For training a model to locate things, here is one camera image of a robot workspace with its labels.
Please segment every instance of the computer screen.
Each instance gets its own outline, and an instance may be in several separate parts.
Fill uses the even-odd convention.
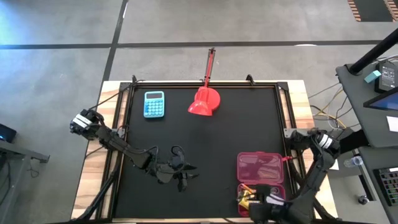
[[[364,103],[365,107],[398,111],[398,87]]]

